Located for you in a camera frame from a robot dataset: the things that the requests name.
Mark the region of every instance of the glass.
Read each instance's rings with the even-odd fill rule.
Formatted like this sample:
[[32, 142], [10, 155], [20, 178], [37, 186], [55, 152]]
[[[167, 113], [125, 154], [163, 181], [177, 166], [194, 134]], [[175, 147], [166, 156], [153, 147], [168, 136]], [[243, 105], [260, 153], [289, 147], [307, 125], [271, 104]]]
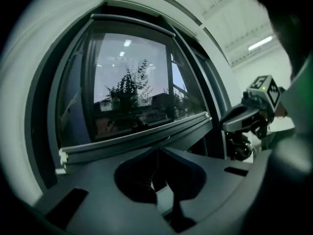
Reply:
[[[122, 22], [95, 21], [90, 26], [69, 59], [59, 98], [61, 147], [125, 136], [205, 111], [174, 40]], [[68, 114], [68, 104], [77, 108], [70, 118], [62, 116]]]

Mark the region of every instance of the fluorescent light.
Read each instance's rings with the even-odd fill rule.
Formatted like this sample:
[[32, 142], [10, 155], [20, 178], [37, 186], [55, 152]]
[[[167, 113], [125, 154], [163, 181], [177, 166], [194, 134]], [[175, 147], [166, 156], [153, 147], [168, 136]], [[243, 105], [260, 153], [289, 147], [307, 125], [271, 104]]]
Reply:
[[266, 44], [266, 43], [268, 43], [269, 41], [272, 41], [272, 39], [273, 39], [272, 36], [266, 37], [265, 39], [263, 39], [263, 40], [257, 42], [256, 44], [251, 45], [251, 46], [248, 48], [248, 50], [251, 51], [251, 50], [253, 50], [253, 49], [257, 48], [257, 47], [260, 47], [261, 45]]
[[126, 40], [124, 43], [125, 47], [128, 47], [129, 45], [131, 45], [132, 41], [131, 40]]

